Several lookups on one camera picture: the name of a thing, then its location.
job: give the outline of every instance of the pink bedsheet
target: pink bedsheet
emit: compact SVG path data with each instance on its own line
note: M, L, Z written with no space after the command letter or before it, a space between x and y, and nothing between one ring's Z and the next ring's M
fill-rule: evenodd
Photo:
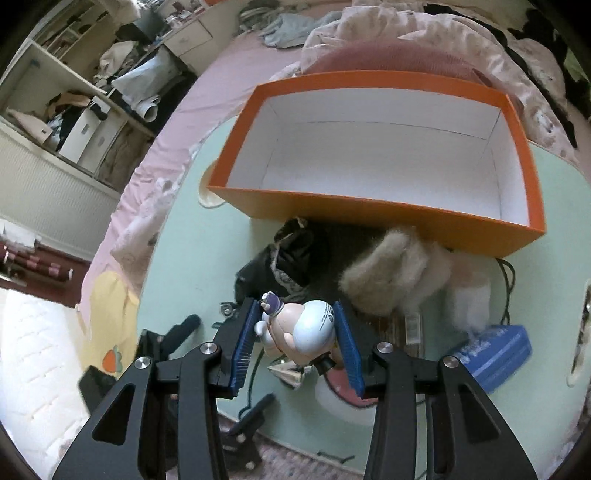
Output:
M320 18L347 5L323 4L302 14ZM87 325L90 323L90 294L96 277L105 271L116 271L125 278L111 256L111 248L137 214L155 180L159 177L175 180L189 162L189 149L244 103L256 85L267 82L274 73L299 60L300 50L268 48L256 34L243 35L198 78L136 168L111 215L105 238L82 284L80 313Z

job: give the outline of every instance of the blue tissue box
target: blue tissue box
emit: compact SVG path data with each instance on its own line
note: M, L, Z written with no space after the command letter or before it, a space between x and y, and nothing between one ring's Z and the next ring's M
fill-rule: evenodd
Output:
M475 340L452 349L486 393L509 378L531 355L530 339L521 325L495 325Z

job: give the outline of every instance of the pillow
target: pillow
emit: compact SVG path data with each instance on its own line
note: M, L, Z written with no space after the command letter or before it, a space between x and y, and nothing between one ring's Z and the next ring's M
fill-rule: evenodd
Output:
M497 78L478 70L467 60L439 48L399 38L360 40L330 51L303 71L303 74L340 72L344 70L397 70L422 72L479 83L501 92L504 85ZM521 116L523 105L509 94Z
M115 272L96 280L90 296L90 332L80 352L82 369L94 365L119 378L135 359L138 297Z

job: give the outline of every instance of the radiator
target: radiator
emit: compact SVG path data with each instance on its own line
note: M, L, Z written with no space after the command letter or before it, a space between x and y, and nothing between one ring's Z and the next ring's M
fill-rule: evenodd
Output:
M0 124L0 218L91 260L118 202L117 192Z

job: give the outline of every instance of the cardboard box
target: cardboard box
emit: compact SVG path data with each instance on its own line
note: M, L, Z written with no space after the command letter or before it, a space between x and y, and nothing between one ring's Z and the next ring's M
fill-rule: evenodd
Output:
M537 172L507 95L414 72L258 86L208 187L254 218L413 225L504 257L545 232Z

